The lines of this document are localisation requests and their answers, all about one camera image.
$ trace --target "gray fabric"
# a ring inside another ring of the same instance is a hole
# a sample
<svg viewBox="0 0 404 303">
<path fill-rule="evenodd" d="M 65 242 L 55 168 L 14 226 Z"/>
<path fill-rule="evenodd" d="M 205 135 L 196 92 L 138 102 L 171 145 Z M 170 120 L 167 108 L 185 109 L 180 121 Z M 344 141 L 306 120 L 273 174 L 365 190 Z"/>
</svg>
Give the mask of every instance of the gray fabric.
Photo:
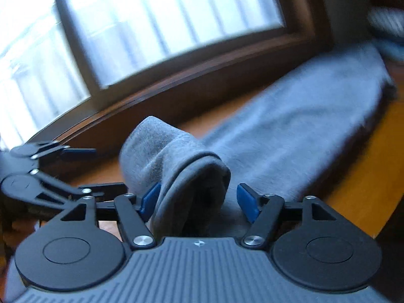
<svg viewBox="0 0 404 303">
<path fill-rule="evenodd" d="M 19 298 L 27 288 L 21 280 L 17 267 L 15 266 L 14 257 L 9 261 L 7 277 L 4 289 L 4 303 L 10 303 Z"/>
<path fill-rule="evenodd" d="M 285 200 L 301 199 L 374 113 L 389 81 L 370 44 L 319 56 L 268 87 L 203 138 L 201 142 L 232 172 L 210 235 L 241 237 L 250 226 L 237 204 L 239 183 Z"/>
<path fill-rule="evenodd" d="M 151 220 L 156 238 L 206 235 L 230 181 L 229 169 L 216 154 L 189 133 L 150 116 L 128 137 L 119 160 L 131 192 L 162 184 Z"/>
</svg>

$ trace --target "metal screw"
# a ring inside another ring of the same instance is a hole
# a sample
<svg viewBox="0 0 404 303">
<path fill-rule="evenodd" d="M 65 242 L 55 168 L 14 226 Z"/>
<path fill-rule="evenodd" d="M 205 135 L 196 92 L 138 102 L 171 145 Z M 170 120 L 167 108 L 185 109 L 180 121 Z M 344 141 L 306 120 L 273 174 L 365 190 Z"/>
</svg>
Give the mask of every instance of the metal screw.
<svg viewBox="0 0 404 303">
<path fill-rule="evenodd" d="M 244 238 L 244 243 L 249 246 L 258 246 L 264 242 L 264 238 L 261 236 L 248 236 Z"/>
<path fill-rule="evenodd" d="M 147 246 L 153 242 L 153 238 L 150 236 L 137 236 L 133 240 L 133 243 L 137 246 Z"/>
</svg>

